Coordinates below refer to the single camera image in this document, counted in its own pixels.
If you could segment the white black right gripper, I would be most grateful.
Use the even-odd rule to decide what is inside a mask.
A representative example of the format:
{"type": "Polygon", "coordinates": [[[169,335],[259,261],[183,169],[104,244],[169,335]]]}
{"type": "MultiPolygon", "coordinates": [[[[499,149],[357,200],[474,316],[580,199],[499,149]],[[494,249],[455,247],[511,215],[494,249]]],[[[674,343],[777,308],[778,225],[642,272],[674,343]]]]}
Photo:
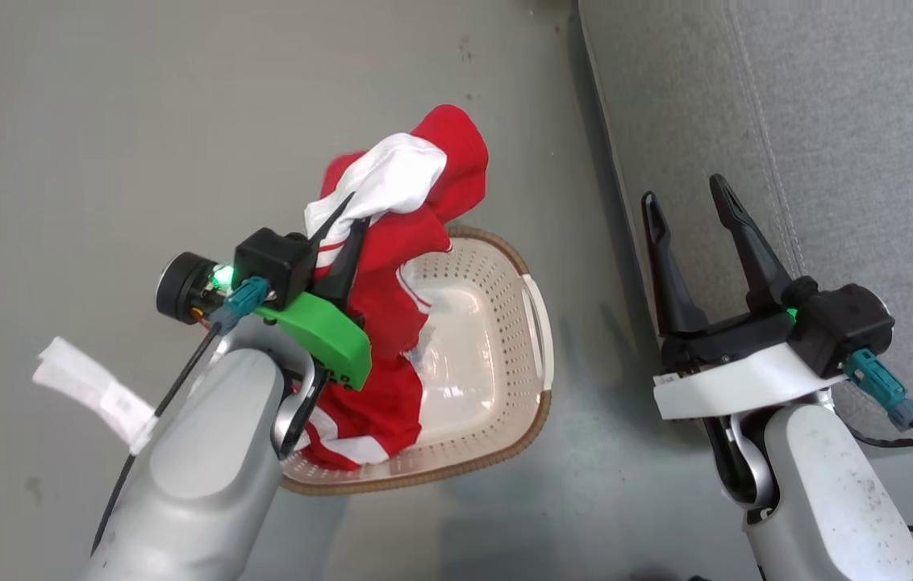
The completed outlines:
{"type": "MultiPolygon", "coordinates": [[[[719,222],[743,267],[751,312],[783,309],[792,278],[723,175],[710,176],[719,222]]],[[[718,418],[788,403],[843,382],[821,378],[792,350],[788,313],[744,314],[710,328],[671,250],[671,231],[655,192],[641,199],[658,332],[666,337],[653,399],[666,420],[718,418]]]]}

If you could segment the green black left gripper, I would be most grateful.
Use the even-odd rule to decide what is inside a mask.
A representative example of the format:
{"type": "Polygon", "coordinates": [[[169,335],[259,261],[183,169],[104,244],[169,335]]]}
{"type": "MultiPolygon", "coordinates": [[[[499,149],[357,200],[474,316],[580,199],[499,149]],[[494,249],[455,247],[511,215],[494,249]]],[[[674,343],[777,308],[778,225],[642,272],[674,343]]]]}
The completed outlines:
{"type": "Polygon", "coordinates": [[[372,368],[369,338],[334,304],[349,303],[371,222],[365,217],[351,227],[337,227],[354,195],[330,194],[306,206],[306,238],[310,243],[314,247],[341,247],[327,275],[316,283],[309,281],[286,308],[273,309],[266,300],[255,314],[275,321],[284,334],[331,371],[333,382],[360,391],[372,368]]]}

